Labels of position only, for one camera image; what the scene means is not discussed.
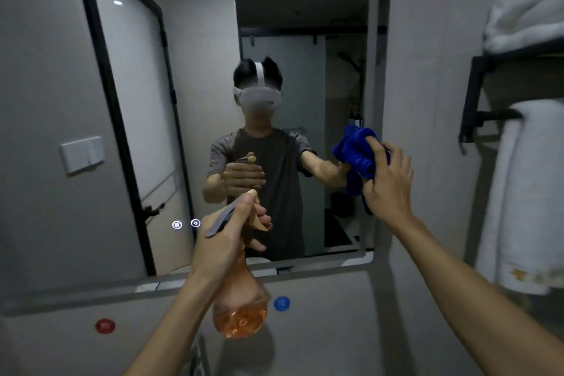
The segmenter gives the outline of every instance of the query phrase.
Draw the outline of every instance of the blue microfiber towel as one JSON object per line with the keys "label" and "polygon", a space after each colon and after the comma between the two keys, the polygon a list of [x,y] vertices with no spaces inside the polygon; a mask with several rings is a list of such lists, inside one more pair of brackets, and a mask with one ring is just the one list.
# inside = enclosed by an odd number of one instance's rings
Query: blue microfiber towel
{"label": "blue microfiber towel", "polygon": [[[362,195],[363,178],[367,180],[374,178],[374,152],[366,141],[366,137],[374,137],[378,140],[376,133],[370,128],[348,125],[345,128],[343,139],[332,149],[337,160],[346,162],[351,166],[351,170],[347,174],[347,193],[352,196]],[[390,152],[387,149],[386,157],[388,165],[390,165]],[[364,197],[362,197],[362,203],[366,213],[372,215]]]}

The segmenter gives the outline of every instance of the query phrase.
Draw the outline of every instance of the vr headset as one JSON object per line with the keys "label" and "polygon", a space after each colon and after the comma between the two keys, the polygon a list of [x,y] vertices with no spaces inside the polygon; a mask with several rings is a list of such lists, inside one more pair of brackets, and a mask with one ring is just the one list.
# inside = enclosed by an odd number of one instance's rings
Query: vr headset
{"label": "vr headset", "polygon": [[233,94],[239,99],[243,109],[278,109],[282,103],[282,93],[278,88],[264,83],[262,64],[254,65],[257,67],[257,84],[243,89],[233,87]]}

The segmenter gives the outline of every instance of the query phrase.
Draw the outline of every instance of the bathroom door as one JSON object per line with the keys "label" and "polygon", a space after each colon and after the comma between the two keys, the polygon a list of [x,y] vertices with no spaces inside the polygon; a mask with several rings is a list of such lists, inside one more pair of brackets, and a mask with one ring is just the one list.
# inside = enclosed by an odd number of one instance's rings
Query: bathroom door
{"label": "bathroom door", "polygon": [[147,273],[169,273],[190,263],[194,212],[162,14],[152,0],[84,2]]}
{"label": "bathroom door", "polygon": [[[325,159],[325,37],[244,37],[243,58],[260,62],[271,57],[283,77],[282,105],[273,118],[275,128],[306,136]],[[300,175],[303,201],[302,230],[306,255],[325,252],[325,186]]]}

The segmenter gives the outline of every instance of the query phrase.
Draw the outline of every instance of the black hair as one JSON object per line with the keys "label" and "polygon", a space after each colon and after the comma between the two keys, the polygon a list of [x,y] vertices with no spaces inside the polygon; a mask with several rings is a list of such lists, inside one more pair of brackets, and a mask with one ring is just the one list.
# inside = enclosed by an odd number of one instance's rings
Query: black hair
{"label": "black hair", "polygon": [[[276,64],[270,57],[266,57],[261,64],[264,71],[264,82],[281,89],[282,73],[280,73],[278,64]],[[254,84],[256,82],[257,66],[254,65],[254,61],[250,58],[242,60],[233,72],[233,85],[237,88],[241,88],[245,85]]]}

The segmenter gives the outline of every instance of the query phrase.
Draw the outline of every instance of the red sticker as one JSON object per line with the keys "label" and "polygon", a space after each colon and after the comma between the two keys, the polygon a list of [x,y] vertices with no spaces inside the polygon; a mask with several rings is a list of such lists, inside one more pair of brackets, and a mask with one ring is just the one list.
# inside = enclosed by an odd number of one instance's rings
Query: red sticker
{"label": "red sticker", "polygon": [[109,318],[102,318],[101,320],[98,320],[95,328],[100,334],[110,334],[112,331],[116,330],[116,323]]}

